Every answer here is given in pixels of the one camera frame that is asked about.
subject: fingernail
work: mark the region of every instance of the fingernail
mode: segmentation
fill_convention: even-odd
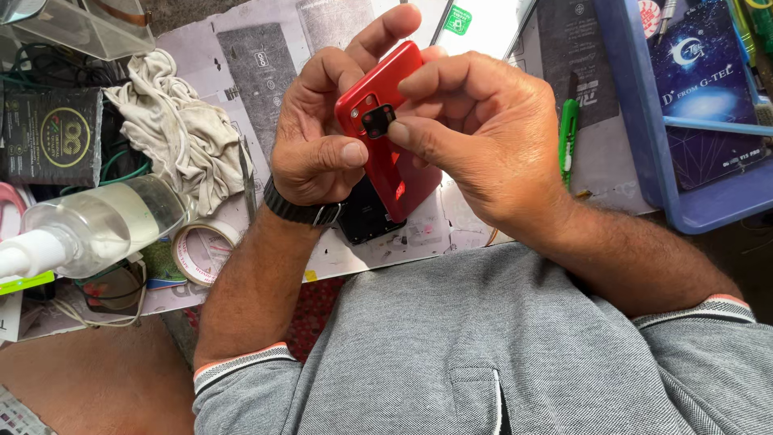
[[[408,143],[410,135],[408,134],[408,127],[400,124],[397,121],[392,121],[389,124],[389,131],[387,131],[389,139],[397,145],[404,145]]]
[[[357,142],[347,143],[341,150],[341,158],[344,163],[351,167],[359,167],[365,164],[368,160],[367,155],[363,155],[361,147],[364,145]]]

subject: black packaging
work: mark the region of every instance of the black packaging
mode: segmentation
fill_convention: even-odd
[[[96,187],[102,90],[7,90],[0,176],[10,183]]]

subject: wristwatch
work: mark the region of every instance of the wristwatch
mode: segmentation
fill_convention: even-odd
[[[340,202],[308,206],[295,205],[277,192],[277,188],[274,186],[274,176],[268,178],[268,183],[263,190],[263,201],[269,210],[278,217],[286,221],[310,224],[313,227],[335,222],[346,208],[346,204]]]

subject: gray polo shirt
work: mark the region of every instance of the gray polo shirt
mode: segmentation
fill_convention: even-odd
[[[773,327],[723,295],[629,320],[513,242],[362,273],[305,365],[276,344],[194,382],[200,434],[757,435]]]

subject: blue tray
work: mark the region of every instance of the blue tray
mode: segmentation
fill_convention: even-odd
[[[751,164],[743,172],[679,191],[638,3],[636,0],[595,0],[595,5],[644,199],[664,209],[669,223],[685,234],[704,233],[772,208],[773,158],[770,157]],[[682,126],[678,118],[668,121],[670,125]],[[773,136],[773,128],[748,127],[751,128],[741,131]],[[738,127],[704,125],[702,128],[732,132],[732,128]]]

